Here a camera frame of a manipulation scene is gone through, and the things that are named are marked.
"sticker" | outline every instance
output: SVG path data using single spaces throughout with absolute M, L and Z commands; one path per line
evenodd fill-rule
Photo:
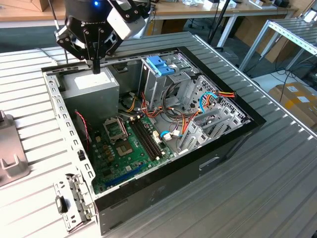
M 289 91 L 291 91 L 292 93 L 298 92 L 297 88 L 295 88 L 294 86 L 289 86 L 287 87 Z
M 309 100 L 306 98 L 306 97 L 304 97 L 304 96 L 302 96 L 302 97 L 297 97 L 302 103 L 309 103 Z
M 89 74 L 76 77 L 75 83 L 78 89 L 85 89 L 110 83 L 110 79 L 106 76 L 105 72 L 101 72 L 100 74 Z

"yellow wire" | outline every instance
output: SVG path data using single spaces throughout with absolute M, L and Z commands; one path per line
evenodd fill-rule
M 133 102 L 132 102 L 132 106 L 131 106 L 128 110 L 126 110 L 127 113 L 131 112 L 131 111 L 134 109 L 135 99 L 136 99 L 136 98 L 134 97 L 134 98 L 133 98 Z
M 219 91 L 219 93 L 223 93 L 223 94 L 234 94 L 234 93 L 226 93 L 226 92 L 220 92 L 220 91 Z

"wooden desk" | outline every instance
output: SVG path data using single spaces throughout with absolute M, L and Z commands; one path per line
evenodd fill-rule
M 218 43 L 218 47 L 224 45 L 233 24 L 238 16 L 250 15 L 285 15 L 290 18 L 297 8 L 278 8 L 278 9 L 260 9 L 244 0 L 242 4 L 238 4 L 236 8 L 227 9 L 225 17 L 230 17 L 222 37 Z M 53 3 L 54 10 L 60 25 L 64 24 L 65 7 L 63 0 L 55 0 Z M 189 18 L 205 18 L 214 17 L 216 10 L 207 10 L 203 4 L 198 6 L 186 6 L 182 2 L 159 2 L 156 4 L 155 20 L 168 19 L 189 19 Z M 30 11 L 10 6 L 0 8 L 0 28 L 11 27 L 31 27 L 31 26 L 51 26 L 54 25 L 53 16 L 48 7 L 44 12 Z

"hinge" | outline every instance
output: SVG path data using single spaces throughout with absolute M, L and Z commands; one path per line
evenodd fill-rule
M 82 175 L 67 174 L 54 183 L 56 205 L 68 232 L 84 225 L 95 216 L 93 200 Z

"green circuit board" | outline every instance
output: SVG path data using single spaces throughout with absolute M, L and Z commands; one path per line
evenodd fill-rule
M 152 132 L 155 130 L 153 124 L 147 117 L 141 118 L 141 122 L 147 133 L 152 137 Z M 129 121 L 124 122 L 128 138 L 117 140 L 113 144 L 110 143 L 103 127 L 90 134 L 93 142 L 88 154 L 96 174 L 93 180 L 95 194 L 101 193 L 174 157 L 169 147 L 162 142 L 158 145 L 158 148 L 163 154 L 158 160 L 150 159 L 129 123 Z M 97 142 L 97 136 L 100 137 L 100 142 Z

